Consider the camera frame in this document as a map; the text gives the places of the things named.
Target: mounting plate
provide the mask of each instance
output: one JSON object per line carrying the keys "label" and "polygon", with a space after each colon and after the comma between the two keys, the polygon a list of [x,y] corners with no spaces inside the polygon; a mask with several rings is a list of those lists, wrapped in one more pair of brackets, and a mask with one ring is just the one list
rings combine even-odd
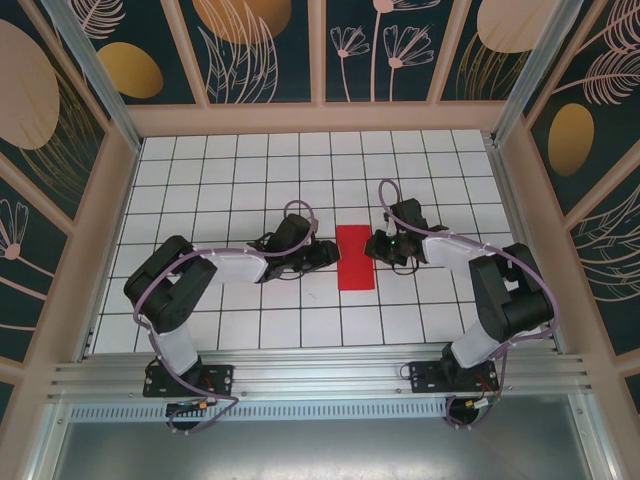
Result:
{"label": "mounting plate", "polygon": [[408,380],[413,393],[481,393],[482,384],[476,378],[481,375],[494,390],[498,390],[498,375],[493,362],[484,362],[459,375],[455,383],[450,384],[440,361],[410,362]]}
{"label": "mounting plate", "polygon": [[[233,365],[203,365],[197,388],[231,395],[233,385]],[[154,365],[145,370],[142,396],[146,398],[197,397],[191,390],[178,385],[164,367]]]}

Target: gold circle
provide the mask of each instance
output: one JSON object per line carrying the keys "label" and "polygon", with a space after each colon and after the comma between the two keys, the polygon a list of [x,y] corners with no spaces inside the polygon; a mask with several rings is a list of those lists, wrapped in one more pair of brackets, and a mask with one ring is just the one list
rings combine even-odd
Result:
{"label": "gold circle", "polygon": [[0,20],[0,137],[34,150],[58,125],[60,93],[47,55],[29,35]]}
{"label": "gold circle", "polygon": [[557,0],[483,0],[478,37],[499,53],[528,52],[538,43]]}
{"label": "gold circle", "polygon": [[193,0],[200,20],[209,30],[227,42],[241,45],[259,41],[258,36],[249,34],[251,22],[245,3],[256,21],[264,21],[272,37],[282,33],[291,19],[291,0]]}
{"label": "gold circle", "polygon": [[149,98],[162,90],[160,67],[135,45],[110,43],[98,51],[98,57],[120,93],[134,98]]}
{"label": "gold circle", "polygon": [[558,175],[568,177],[584,164],[591,151],[595,126],[591,113],[570,103],[556,114],[549,132],[549,163]]}

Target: gray floor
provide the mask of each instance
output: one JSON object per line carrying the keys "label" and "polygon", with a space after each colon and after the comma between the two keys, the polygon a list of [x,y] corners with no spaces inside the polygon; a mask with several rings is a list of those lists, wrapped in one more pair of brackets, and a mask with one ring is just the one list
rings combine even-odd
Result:
{"label": "gray floor", "polygon": [[71,425],[57,480],[583,480],[561,397],[507,398],[474,431],[440,418],[227,422],[193,437],[162,424]]}

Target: white grid mat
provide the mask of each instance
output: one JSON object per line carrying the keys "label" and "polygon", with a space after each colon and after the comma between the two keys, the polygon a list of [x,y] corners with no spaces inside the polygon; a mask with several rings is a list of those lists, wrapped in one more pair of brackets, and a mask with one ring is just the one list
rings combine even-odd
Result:
{"label": "white grid mat", "polygon": [[[336,225],[384,228],[382,178],[418,199],[429,225],[513,243],[476,130],[146,139],[91,353],[151,351],[122,290],[169,236],[241,245],[274,231],[296,198],[314,208],[319,238],[335,240]],[[376,262],[375,274],[376,289],[362,292],[339,292],[335,265],[301,280],[212,285],[189,330],[207,351],[444,342],[477,321],[470,281],[449,270],[398,276]]]}

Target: red block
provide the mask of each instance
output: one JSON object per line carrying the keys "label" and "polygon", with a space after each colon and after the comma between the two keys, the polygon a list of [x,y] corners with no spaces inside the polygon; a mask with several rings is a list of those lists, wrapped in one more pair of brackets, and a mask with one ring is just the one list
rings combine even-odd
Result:
{"label": "red block", "polygon": [[371,237],[371,225],[338,225],[336,242],[338,260],[338,290],[373,290],[376,288],[373,259],[364,254]]}

